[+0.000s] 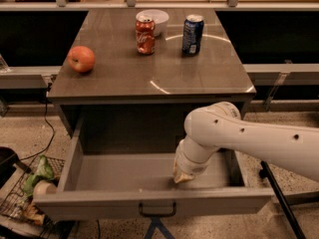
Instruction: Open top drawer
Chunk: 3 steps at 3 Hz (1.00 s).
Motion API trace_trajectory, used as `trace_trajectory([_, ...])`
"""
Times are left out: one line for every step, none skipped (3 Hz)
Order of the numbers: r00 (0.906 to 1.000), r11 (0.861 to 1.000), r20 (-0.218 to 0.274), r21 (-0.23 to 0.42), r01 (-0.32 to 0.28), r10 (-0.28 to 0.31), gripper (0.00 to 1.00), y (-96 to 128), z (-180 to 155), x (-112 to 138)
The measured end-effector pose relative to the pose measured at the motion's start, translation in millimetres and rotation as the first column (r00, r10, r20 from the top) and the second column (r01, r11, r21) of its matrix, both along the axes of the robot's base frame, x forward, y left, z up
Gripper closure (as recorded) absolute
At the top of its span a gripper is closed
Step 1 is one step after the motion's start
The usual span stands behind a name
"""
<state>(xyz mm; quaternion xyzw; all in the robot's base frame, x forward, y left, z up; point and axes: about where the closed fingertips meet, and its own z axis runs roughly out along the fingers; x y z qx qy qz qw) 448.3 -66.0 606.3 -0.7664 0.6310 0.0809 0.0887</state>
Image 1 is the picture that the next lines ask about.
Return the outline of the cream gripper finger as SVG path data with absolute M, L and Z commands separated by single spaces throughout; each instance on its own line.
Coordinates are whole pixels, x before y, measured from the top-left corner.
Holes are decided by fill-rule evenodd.
M 175 183 L 183 183 L 194 180 L 194 175 L 183 172 L 179 166 L 173 169 L 173 181 Z

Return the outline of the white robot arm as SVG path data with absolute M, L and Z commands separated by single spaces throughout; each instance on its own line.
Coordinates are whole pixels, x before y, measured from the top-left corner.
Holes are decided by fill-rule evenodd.
M 195 179 L 222 148 L 251 155 L 299 175 L 319 180 L 319 129 L 249 122 L 229 102 L 198 108 L 184 120 L 185 138 L 175 151 L 173 180 Z

